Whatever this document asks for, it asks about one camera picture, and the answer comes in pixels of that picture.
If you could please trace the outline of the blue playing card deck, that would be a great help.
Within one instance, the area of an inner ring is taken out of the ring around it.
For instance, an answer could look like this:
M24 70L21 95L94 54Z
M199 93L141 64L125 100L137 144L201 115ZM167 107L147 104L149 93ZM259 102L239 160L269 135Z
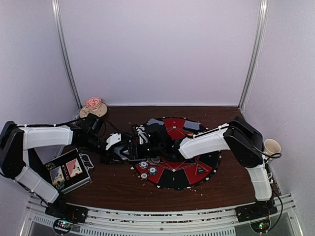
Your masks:
M128 160L128 150L125 150L123 146L115 147L114 152L122 159Z

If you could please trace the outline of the clear acrylic dealer button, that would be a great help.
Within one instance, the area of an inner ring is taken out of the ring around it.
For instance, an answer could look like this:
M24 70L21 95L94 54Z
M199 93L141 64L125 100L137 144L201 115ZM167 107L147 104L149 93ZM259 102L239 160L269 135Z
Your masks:
M160 162L159 158L151 158L150 161L154 164L158 164Z

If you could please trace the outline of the green fifty chips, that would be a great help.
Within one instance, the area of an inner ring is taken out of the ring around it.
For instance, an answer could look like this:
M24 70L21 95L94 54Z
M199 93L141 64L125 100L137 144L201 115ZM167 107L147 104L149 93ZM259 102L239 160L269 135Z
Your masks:
M158 169L155 167L155 166L151 166L149 169L148 169L148 173L149 175L156 175L158 172Z

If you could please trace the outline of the dealt card sector five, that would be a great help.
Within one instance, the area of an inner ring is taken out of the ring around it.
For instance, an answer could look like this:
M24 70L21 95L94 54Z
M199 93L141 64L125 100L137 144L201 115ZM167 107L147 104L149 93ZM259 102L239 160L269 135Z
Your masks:
M162 120L151 118L146 124L147 125L151 125L151 124L164 125L164 122Z

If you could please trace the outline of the brown hundred chip sector two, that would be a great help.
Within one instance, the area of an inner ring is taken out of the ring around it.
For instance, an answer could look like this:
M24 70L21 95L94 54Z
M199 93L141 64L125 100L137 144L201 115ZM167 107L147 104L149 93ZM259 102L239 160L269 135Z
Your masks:
M142 174L140 175L140 178L141 178L142 180L147 180L147 179L148 179L147 173L142 173Z

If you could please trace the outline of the dealt card sector seven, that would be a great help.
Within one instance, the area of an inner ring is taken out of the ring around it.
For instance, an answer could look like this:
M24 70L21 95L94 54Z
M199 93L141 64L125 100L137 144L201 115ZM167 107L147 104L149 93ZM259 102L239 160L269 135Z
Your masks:
M199 122L195 122L195 121L186 120L185 123L184 123L184 128L185 129L199 130L200 123Z

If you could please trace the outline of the black triangle all-in marker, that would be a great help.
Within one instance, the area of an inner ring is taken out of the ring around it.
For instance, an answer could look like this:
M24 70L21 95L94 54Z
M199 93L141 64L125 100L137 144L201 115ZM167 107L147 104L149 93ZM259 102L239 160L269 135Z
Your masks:
M207 173L208 170L206 168L203 168L201 165L197 165L196 166L196 170L195 170L195 175L199 175L199 174L203 174L203 173Z

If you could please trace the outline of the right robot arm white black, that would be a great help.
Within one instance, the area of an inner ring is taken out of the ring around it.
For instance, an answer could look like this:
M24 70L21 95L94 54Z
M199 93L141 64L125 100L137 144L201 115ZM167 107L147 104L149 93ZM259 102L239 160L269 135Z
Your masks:
M255 202L236 209L240 221L276 213L270 159L262 134L241 117L208 129L179 117L153 118L132 127L118 154L132 162L141 179L156 187L182 190L206 182L219 168L222 155L230 153L249 174Z

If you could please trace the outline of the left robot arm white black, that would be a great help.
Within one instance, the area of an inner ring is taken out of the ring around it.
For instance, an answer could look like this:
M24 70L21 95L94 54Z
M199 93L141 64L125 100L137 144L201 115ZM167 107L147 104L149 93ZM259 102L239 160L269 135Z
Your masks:
M133 139L131 134L117 130L105 141L101 140L97 134L108 123L93 114L59 124L18 125L8 121L0 134L2 175L37 195L52 215L75 217L64 195L90 180L89 168L79 149L99 154L102 163L122 162L115 147L126 148ZM75 148L43 163L38 150L52 146Z

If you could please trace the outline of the round red black poker mat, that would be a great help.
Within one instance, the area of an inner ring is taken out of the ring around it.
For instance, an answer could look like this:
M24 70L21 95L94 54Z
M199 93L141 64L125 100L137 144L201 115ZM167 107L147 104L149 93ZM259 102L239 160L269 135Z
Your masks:
M207 128L200 124L199 130L185 129L184 123L187 118L181 117L161 117L155 118L162 120L166 126L166 130L175 144L180 141L186 135L198 134L206 131ZM147 182L152 183L157 188L169 188L175 190L182 190L185 188L191 188L198 186L199 184L208 181L212 175L214 175L221 163L221 151L208 152L205 154L198 155L191 159L184 159L180 157L179 160L168 160L165 157L156 157L160 159L158 164L154 164L150 161L150 158L144 160L149 163L148 168L141 169L139 162L135 162L131 165L131 169L137 174L137 177L141 180L140 175L147 173ZM195 175L197 165L201 165L203 168L208 170L207 173ZM156 175L149 175L148 169L151 166L157 168Z

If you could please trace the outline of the round wooden plate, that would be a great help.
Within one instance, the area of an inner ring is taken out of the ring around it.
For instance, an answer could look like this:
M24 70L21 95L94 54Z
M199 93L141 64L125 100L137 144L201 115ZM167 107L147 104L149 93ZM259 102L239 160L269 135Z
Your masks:
M79 112L79 117L85 118L89 114L93 114L100 118L100 117L103 117L107 113L107 111L108 111L108 108L106 104L104 103L100 103L100 105L96 108L90 108L88 106L84 106Z

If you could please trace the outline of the aluminium poker case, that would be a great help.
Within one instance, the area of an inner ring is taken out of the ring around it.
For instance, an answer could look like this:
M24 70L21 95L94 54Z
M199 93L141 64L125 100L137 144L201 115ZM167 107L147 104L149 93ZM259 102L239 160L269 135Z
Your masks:
M77 148L45 164L45 180L58 191L67 194L92 181L89 171L94 165L87 154Z

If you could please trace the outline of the red white patterned bowl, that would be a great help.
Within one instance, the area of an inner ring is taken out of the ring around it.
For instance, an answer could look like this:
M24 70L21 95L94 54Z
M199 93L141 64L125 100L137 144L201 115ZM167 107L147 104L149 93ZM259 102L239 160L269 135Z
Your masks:
M102 104L102 99L100 97L92 97L89 98L86 102L85 102L85 107L88 109L98 109Z

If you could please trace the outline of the cream ceramic mug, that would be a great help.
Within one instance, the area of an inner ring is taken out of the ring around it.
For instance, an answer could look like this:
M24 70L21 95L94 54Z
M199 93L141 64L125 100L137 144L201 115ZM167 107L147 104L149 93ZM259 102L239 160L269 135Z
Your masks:
M281 151L281 146L276 140L266 139L264 141L264 153L266 157L273 159L281 158Z

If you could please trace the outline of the front aluminium rail base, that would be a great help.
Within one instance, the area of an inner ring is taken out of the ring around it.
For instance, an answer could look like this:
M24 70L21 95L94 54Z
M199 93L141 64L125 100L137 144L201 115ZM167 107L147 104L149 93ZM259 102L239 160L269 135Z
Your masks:
M291 195L282 196L283 213L270 215L275 227L264 236L305 236ZM252 227L254 221L239 222L235 207L215 209L136 212L87 207L85 223L75 225L70 233L82 236L259 236ZM54 217L45 214L38 198L31 197L23 213L19 236L35 235L35 223L46 226L43 235L58 234L52 229Z

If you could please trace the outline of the right aluminium frame post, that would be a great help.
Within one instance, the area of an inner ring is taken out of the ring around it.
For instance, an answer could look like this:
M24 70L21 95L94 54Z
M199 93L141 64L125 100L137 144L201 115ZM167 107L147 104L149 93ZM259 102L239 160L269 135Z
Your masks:
M260 1L260 9L256 26L256 33L253 42L253 49L251 54L251 59L249 63L249 67L247 70L247 75L245 79L245 83L243 86L241 98L238 104L238 108L241 112L245 110L246 103L248 102L248 98L250 96L250 92L252 89L256 68L258 64L259 53L263 44L263 38L265 34L266 20L267 20L267 12L268 12L268 0Z

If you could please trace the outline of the aluminium frame post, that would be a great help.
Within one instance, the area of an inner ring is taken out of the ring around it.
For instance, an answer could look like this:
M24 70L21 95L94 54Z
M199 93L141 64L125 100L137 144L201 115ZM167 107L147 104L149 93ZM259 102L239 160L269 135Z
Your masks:
M66 72L66 77L69 82L70 90L75 100L77 108L80 110L82 108L81 99L79 97L78 89L73 77L72 68L70 65L69 55L66 47L66 41L64 37L63 24L62 24L62 16L60 11L60 1L52 0L52 11L56 24L57 34L59 38L59 44L61 48L61 54L63 59L63 64Z
M250 92L252 89L256 68L258 64L259 53L263 44L263 38L265 34L266 20L267 20L267 12L268 12L268 0L260 1L260 9L256 26L256 33L253 42L253 49L251 54L251 59L249 63L249 67L247 70L247 75L245 79L245 83L243 86L241 98L238 104L238 108L241 112L245 110L246 103L248 102L248 98L250 96Z

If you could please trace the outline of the left aluminium frame post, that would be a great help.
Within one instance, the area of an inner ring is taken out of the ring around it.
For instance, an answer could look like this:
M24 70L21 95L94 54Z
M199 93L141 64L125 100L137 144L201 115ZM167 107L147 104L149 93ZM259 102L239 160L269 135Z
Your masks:
M73 77L72 68L70 65L69 55L66 47L66 41L64 37L63 24L62 24L62 16L60 11L60 1L52 0L52 11L56 24L57 34L59 38L59 44L61 48L61 54L63 59L63 64L66 72L66 77L69 82L70 90L75 100L77 108L80 110L82 108L81 99L79 97L78 89Z

